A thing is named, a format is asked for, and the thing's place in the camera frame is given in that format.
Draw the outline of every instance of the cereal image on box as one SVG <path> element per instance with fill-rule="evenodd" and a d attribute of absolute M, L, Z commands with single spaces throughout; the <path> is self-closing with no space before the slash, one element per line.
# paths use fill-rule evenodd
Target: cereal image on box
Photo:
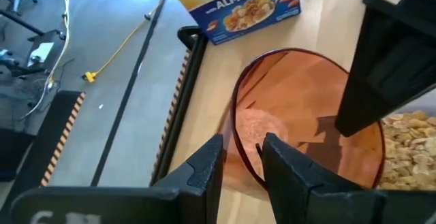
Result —
<path fill-rule="evenodd" d="M 301 12 L 300 0 L 180 0 L 214 44 Z"/>

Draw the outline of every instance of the gray floor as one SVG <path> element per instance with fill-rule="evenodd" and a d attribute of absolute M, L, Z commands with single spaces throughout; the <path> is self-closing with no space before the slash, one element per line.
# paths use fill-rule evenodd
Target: gray floor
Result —
<path fill-rule="evenodd" d="M 81 79 L 96 71 L 143 20 L 158 0 L 71 0 L 71 41 L 61 89 L 87 93 L 80 114 L 50 180 L 50 185 L 89 186 L 130 79 L 149 22 L 130 40 L 95 83 Z M 24 3 L 22 17 L 44 31 L 61 27 L 62 0 Z M 138 73 L 99 185 L 146 187 L 168 115 L 185 47 L 177 40 L 181 26 L 194 25 L 178 0 L 167 0 Z M 8 23 L 2 48 L 28 52 L 32 34 Z M 34 114 L 28 130 L 36 133 L 43 113 Z M 0 185 L 0 193 L 7 185 Z"/>

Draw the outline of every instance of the cord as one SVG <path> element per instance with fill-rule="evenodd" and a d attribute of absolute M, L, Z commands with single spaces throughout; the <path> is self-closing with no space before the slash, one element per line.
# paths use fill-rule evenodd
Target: cord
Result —
<path fill-rule="evenodd" d="M 157 8 L 164 2 L 164 0 L 159 0 L 155 8 L 150 11 L 148 14 L 144 15 L 146 20 L 151 20 L 151 15 L 153 15 Z M 88 80 L 91 84 L 94 83 L 96 77 L 102 72 L 117 56 L 117 54 L 124 48 L 126 43 L 130 40 L 130 38 L 138 31 L 138 29 L 145 23 L 146 21 L 143 20 L 123 41 L 123 43 L 118 47 L 118 49 L 115 51 L 115 53 L 97 70 L 94 72 L 87 71 L 82 75 L 82 78 L 84 80 Z"/>
<path fill-rule="evenodd" d="M 32 114 L 34 111 L 36 111 L 38 109 L 38 107 L 41 105 L 42 100 L 44 100 L 45 96 L 46 96 L 46 92 L 48 89 L 51 89 L 53 84 L 54 84 L 54 80 L 53 80 L 53 74 L 56 71 L 56 68 L 59 64 L 59 61 L 62 59 L 63 55 L 65 54 L 65 51 L 67 50 L 68 44 L 69 44 L 69 0 L 64 0 L 65 2 L 65 17 L 63 17 L 63 22 L 65 24 L 65 43 L 63 45 L 62 51 L 59 55 L 59 58 L 56 60 L 56 63 L 53 65 L 53 68 L 51 70 L 51 72 L 49 73 L 47 80 L 44 83 L 44 89 L 42 91 L 41 97 L 38 100 L 38 102 L 36 103 L 36 105 L 30 110 L 28 111 L 22 118 L 20 118 L 20 120 L 28 117 L 30 114 Z"/>

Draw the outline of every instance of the wooden tabletop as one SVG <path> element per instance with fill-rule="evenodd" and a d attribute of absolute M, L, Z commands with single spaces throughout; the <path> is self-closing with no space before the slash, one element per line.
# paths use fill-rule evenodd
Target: wooden tabletop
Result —
<path fill-rule="evenodd" d="M 300 0 L 302 13 L 244 37 L 209 44 L 178 139 L 171 170 L 215 132 L 244 66 L 269 50 L 285 47 L 319 52 L 349 70 L 364 14 L 362 0 Z M 270 204 L 223 189 L 218 223 L 274 223 Z"/>

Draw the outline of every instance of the blue cereal box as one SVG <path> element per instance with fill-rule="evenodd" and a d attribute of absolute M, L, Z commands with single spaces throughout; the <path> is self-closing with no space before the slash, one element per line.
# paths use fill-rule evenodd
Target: blue cereal box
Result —
<path fill-rule="evenodd" d="M 300 13 L 300 0 L 180 0 L 214 44 Z"/>

